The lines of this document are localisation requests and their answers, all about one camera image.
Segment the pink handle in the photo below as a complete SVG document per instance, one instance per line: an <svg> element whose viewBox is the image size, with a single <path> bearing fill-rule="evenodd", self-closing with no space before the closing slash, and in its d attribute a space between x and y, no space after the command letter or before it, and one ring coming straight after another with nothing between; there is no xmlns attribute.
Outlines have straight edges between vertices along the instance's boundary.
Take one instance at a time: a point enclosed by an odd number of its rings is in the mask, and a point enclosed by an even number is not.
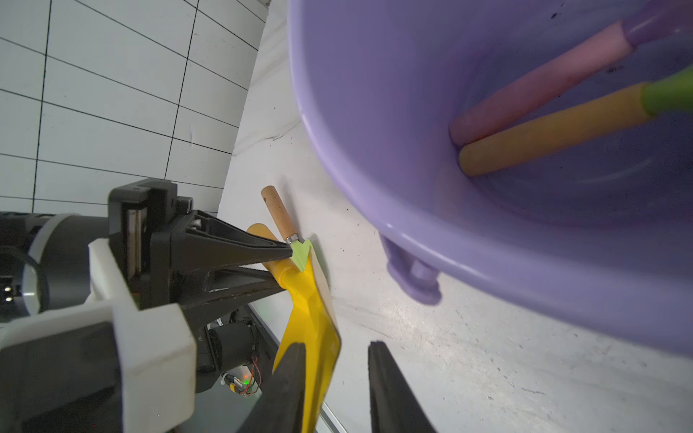
<svg viewBox="0 0 693 433"><path fill-rule="evenodd" d="M450 137L463 146L503 130L633 50L621 22L611 24L457 117L450 124Z"/></svg>

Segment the purple handle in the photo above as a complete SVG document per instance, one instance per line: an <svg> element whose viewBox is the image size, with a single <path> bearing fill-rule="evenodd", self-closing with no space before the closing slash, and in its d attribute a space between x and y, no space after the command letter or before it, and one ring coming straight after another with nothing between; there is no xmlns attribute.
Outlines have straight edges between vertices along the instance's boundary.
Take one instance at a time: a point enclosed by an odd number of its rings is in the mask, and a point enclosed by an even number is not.
<svg viewBox="0 0 693 433"><path fill-rule="evenodd" d="M693 0L652 0L623 21L623 34L633 48L692 29Z"/></svg>
<svg viewBox="0 0 693 433"><path fill-rule="evenodd" d="M426 305L438 304L442 298L438 286L440 271L426 265L382 234L380 240L387 255L387 271L402 290Z"/></svg>

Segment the green handle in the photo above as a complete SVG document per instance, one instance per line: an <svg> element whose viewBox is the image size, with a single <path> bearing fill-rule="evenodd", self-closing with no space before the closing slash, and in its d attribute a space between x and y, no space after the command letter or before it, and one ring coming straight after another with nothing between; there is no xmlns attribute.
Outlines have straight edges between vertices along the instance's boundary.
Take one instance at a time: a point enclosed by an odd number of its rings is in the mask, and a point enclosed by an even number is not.
<svg viewBox="0 0 693 433"><path fill-rule="evenodd" d="M651 116L693 112L693 66L646 86L642 90L642 106Z"/></svg>

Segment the wooden handle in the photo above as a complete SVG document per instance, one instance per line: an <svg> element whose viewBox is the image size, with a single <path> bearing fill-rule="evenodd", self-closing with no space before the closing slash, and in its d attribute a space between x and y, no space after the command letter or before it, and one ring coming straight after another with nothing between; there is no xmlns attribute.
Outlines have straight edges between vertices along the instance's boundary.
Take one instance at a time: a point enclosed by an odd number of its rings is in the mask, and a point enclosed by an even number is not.
<svg viewBox="0 0 693 433"><path fill-rule="evenodd" d="M286 211L286 207L284 207L284 203L281 201L281 197L279 197L276 188L272 185L266 186L263 188L261 195L265 200L267 209L270 210L270 215L277 225L281 237L287 240L291 236L297 235L299 231L296 230L296 226L291 220L289 212Z"/></svg>

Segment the green trowel blade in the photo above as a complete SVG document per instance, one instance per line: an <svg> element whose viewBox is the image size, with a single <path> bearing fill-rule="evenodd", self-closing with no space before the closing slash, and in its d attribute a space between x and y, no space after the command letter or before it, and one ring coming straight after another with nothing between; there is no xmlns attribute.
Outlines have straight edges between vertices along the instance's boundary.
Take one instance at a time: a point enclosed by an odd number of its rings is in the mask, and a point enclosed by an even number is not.
<svg viewBox="0 0 693 433"><path fill-rule="evenodd" d="M291 256L291 260L293 260L301 272L306 270L308 255L310 254L310 248L312 246L313 244L310 239L306 239L305 242L295 240L291 243L291 249L294 250L294 255Z"/></svg>

